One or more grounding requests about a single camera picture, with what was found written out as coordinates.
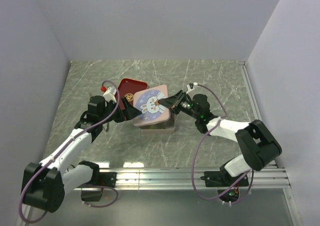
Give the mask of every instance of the cartoon rabbit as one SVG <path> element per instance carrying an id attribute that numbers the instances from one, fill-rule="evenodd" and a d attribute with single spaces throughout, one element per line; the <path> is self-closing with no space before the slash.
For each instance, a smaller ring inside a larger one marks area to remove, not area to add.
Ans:
<path id="1" fill-rule="evenodd" d="M 164 97 L 165 95 L 162 92 L 159 92 L 158 95 L 156 96 L 150 97 L 146 102 L 146 104 L 140 106 L 142 113 L 146 113 L 146 112 L 150 112 L 152 114 L 155 114 L 157 112 L 164 113 L 165 107 L 157 103 L 157 100 L 160 100 Z"/>

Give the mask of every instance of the gray wall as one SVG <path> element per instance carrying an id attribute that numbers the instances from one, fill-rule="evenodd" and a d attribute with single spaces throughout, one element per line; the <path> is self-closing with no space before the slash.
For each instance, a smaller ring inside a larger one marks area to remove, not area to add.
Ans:
<path id="1" fill-rule="evenodd" d="M 68 59 L 248 59 L 278 0 L 37 0 Z"/>
<path id="2" fill-rule="evenodd" d="M 69 69 L 35 0 L 0 0 L 0 218 L 12 226 L 25 166 L 42 157 Z"/>
<path id="3" fill-rule="evenodd" d="M 280 0 L 248 60 L 259 109 L 283 147 L 280 159 L 306 226 L 320 221 L 319 16 L 319 0 Z"/>

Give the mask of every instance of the red tray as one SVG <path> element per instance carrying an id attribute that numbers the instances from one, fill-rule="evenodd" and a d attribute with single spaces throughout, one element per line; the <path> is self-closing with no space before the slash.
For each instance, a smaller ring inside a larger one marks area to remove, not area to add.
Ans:
<path id="1" fill-rule="evenodd" d="M 120 82 L 118 89 L 120 92 L 120 97 L 121 98 L 125 97 L 128 100 L 128 102 L 133 106 L 134 105 L 134 102 L 133 102 L 134 101 L 134 94 L 139 91 L 148 89 L 148 84 L 143 81 L 124 78 Z M 121 110 L 125 109 L 121 100 L 120 100 L 120 109 Z"/>

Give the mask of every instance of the bunny ear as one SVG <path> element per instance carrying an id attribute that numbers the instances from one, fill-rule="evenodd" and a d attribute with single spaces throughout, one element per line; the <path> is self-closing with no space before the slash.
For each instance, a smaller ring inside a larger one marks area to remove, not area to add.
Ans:
<path id="1" fill-rule="evenodd" d="M 144 108 L 146 108 L 146 107 L 147 107 L 147 105 L 144 104 L 144 105 L 140 106 L 140 109 L 144 109 Z"/>

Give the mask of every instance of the marble tabletop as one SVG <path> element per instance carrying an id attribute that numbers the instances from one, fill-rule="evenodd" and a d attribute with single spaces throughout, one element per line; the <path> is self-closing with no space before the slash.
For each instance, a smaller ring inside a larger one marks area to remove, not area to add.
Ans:
<path id="1" fill-rule="evenodd" d="M 90 95 L 101 95 L 105 79 L 119 84 L 123 78 L 145 81 L 149 88 L 166 84 L 169 95 L 186 90 L 186 84 L 198 82 L 211 88 L 225 105 L 228 119 L 248 122 L 254 113 L 241 69 L 237 61 L 213 60 L 98 60 L 73 61 L 54 119 L 44 156 L 52 153 L 70 134 L 80 115 L 87 109 Z M 208 95 L 211 110 L 222 115 L 213 96 Z M 103 167 L 190 167 L 203 135 L 194 119 L 180 113 L 172 135 L 141 135 L 132 121 L 110 122 L 108 132 L 96 140 L 75 160 L 99 163 Z M 200 148 L 197 167 L 220 167 L 240 153 L 236 142 L 221 137 L 207 137 Z"/>

